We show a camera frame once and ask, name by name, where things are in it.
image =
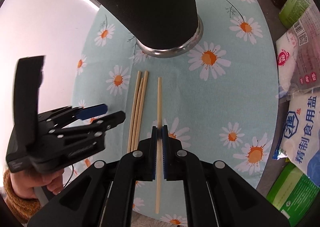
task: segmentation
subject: wooden chopstick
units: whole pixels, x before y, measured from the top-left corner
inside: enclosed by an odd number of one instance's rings
[[[162,78],[158,78],[158,101],[157,101],[158,132],[162,130]],[[160,193],[162,176],[162,139],[157,139],[157,161],[156,161],[156,214],[160,211]]]
[[[138,92],[139,92],[139,86],[140,86],[140,79],[141,79],[141,71],[138,71],[137,80],[136,80],[136,87],[135,87],[135,89],[134,89],[132,110],[131,110],[131,119],[130,119],[130,128],[129,128],[129,139],[128,139],[128,149],[127,149],[127,153],[130,153],[130,152],[131,152],[133,123],[134,123],[134,115],[135,115],[136,106],[137,106]]]
[[[143,78],[141,79],[141,82],[140,82],[140,87],[139,87],[139,92],[138,92],[138,97],[137,97],[137,104],[136,104],[136,111],[134,114],[132,140],[131,140],[131,152],[134,151],[134,140],[135,140],[136,130],[137,130],[137,122],[138,122],[139,106],[140,106],[140,101],[141,101],[142,85],[143,85]]]
[[[144,96],[146,95],[148,74],[149,74],[149,72],[145,71],[144,75],[143,75],[143,85],[142,85],[142,92],[141,92],[141,100],[140,100],[140,104],[139,104],[139,114],[138,114],[137,128],[136,128],[136,134],[135,134],[135,138],[134,138],[134,150],[137,150],[138,143],[139,143],[139,135],[140,135],[140,128],[141,128],[143,103],[144,103]]]

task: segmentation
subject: tablecloth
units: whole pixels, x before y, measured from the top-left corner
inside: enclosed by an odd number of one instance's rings
[[[204,24],[200,42],[169,59],[153,58],[104,7],[92,24],[77,63],[73,106],[108,105],[127,119],[106,132],[106,149],[75,164],[80,174],[93,161],[119,160],[127,151],[137,72],[149,71],[140,139],[156,125],[157,78],[163,78],[163,118],[170,136],[201,160],[225,161],[256,187],[269,156],[277,118],[275,52],[257,0],[196,0]],[[133,210],[187,225],[182,182],[137,182]]]

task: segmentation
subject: cable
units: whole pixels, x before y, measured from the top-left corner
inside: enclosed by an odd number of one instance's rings
[[[73,165],[71,165],[71,166],[72,166],[72,173],[71,173],[71,176],[69,177],[69,180],[66,182],[66,184],[64,185],[64,187],[63,187],[63,188],[65,188],[65,187],[67,186],[67,184],[70,182],[71,178],[73,177],[73,172],[75,171],[75,168],[73,167]]]

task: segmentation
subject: white wall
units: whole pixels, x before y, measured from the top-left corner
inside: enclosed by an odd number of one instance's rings
[[[46,55],[39,112],[70,105],[76,65],[97,10],[89,0],[5,0],[0,8],[1,167],[13,127],[17,60]]]

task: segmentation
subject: orange knit sleeve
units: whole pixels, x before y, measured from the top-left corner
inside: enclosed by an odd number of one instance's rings
[[[9,170],[4,172],[3,184],[4,190],[7,193],[7,197],[5,199],[7,206],[19,222],[27,223],[31,216],[41,208],[39,200],[24,200],[18,197],[12,189]]]

